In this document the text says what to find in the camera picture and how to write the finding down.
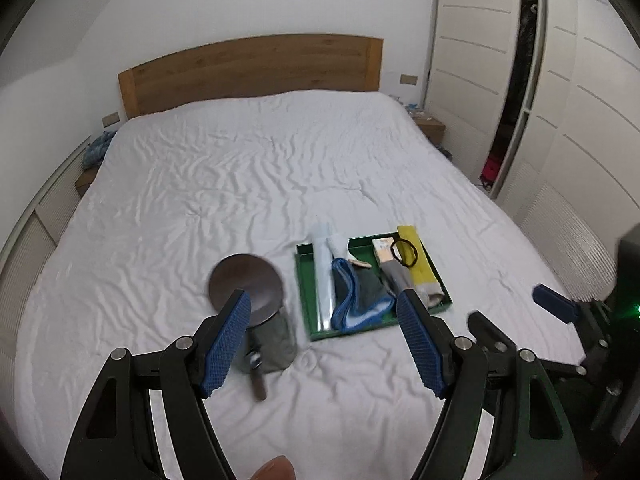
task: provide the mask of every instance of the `wall socket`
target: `wall socket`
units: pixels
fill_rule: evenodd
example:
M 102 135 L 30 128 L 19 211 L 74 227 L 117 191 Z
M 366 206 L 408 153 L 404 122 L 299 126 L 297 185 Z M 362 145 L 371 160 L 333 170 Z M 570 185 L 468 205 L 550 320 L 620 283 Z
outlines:
M 402 74 L 400 76 L 400 84 L 401 85 L 417 85 L 418 84 L 418 76 L 417 75 L 408 75 Z
M 102 118 L 102 127 L 106 128 L 107 126 L 111 126 L 112 124 L 119 123 L 119 122 L 120 122 L 120 115 L 119 113 L 114 112 L 113 114 L 105 115 Z

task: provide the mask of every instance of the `black device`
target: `black device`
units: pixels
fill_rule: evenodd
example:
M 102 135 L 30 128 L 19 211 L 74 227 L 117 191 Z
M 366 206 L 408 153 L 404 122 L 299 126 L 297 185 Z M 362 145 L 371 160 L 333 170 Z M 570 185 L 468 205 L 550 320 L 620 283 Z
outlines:
M 587 355 L 580 365 L 518 349 L 480 312 L 468 317 L 476 341 L 455 337 L 415 291 L 402 292 L 398 320 L 422 382 L 445 399 L 412 480 L 462 479 L 482 410 L 494 416 L 482 479 L 578 480 L 583 459 L 601 469 L 598 480 L 637 478 L 640 426 L 635 423 L 622 446 L 611 428 L 633 400 L 640 362 L 638 276 L 640 226 L 620 242 L 618 281 L 607 303 L 575 303 L 543 285 L 535 288 L 538 304 L 574 323 Z M 222 385 L 250 311 L 248 295 L 236 290 L 193 337 L 150 354 L 114 350 L 76 423 L 62 480 L 165 478 L 150 389 L 162 390 L 184 479 L 235 479 L 202 399 Z

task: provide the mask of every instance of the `white duvet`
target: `white duvet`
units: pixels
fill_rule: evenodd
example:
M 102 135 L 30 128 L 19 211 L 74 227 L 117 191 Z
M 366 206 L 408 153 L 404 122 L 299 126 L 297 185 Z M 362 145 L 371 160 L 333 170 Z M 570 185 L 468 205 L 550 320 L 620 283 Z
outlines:
M 348 237 L 415 224 L 453 298 L 441 316 L 468 334 L 481 310 L 521 347 L 578 362 L 574 329 L 536 306 L 562 290 L 511 220 L 378 93 L 292 92 L 200 102 L 140 117 L 114 138 L 28 301 L 18 334 L 16 412 L 24 446 L 59 478 L 68 438 L 111 350 L 165 348 L 212 315 L 216 262 L 266 257 L 280 271 L 299 353 L 252 399 L 232 370 L 205 405 L 238 479 L 284 454 L 299 480 L 408 479 L 441 402 L 396 327 L 310 343 L 294 252 L 327 220 Z M 181 478 L 152 394 L 168 478 Z M 482 469 L 484 416 L 467 478 Z

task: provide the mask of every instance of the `wooden headboard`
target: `wooden headboard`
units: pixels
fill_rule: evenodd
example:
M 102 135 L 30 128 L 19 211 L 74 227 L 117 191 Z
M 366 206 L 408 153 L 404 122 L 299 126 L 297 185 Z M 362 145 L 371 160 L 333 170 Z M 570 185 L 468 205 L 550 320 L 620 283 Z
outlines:
M 292 90 L 377 91 L 383 40 L 282 34 L 190 48 L 118 74 L 129 119 L 227 97 Z

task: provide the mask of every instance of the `wooden nightstand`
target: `wooden nightstand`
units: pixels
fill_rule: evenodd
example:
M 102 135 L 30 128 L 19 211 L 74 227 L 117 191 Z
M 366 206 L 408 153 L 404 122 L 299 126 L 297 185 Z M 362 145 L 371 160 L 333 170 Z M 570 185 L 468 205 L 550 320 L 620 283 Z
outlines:
M 78 177 L 76 180 L 76 190 L 78 191 L 78 195 L 84 196 L 86 190 L 89 189 L 89 186 L 95 179 L 95 176 L 98 174 L 99 166 L 96 168 L 89 168 L 88 170 L 84 170 L 82 175 Z
M 415 124 L 422 130 L 425 137 L 436 146 L 442 144 L 442 137 L 444 137 L 445 125 L 439 120 L 432 117 L 412 117 Z

